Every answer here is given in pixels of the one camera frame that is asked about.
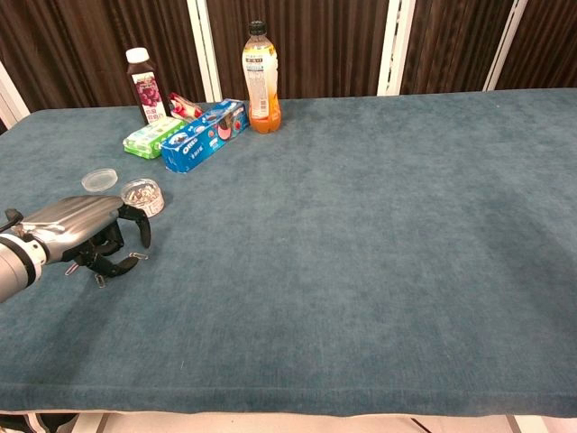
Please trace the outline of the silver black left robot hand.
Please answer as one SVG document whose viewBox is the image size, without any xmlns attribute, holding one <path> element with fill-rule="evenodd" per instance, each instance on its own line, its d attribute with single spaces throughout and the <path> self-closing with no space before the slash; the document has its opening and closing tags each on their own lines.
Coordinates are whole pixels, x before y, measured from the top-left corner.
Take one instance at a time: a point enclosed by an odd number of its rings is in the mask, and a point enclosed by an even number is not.
<svg viewBox="0 0 577 433">
<path fill-rule="evenodd" d="M 119 196 L 84 195 L 61 199 L 25 217 L 14 232 L 43 247 L 48 263 L 75 261 L 104 277 L 130 271 L 138 259 L 128 256 L 119 263 L 108 257 L 124 246 L 119 219 L 135 222 L 142 246 L 151 246 L 151 226 L 145 212 Z"/>
</svg>

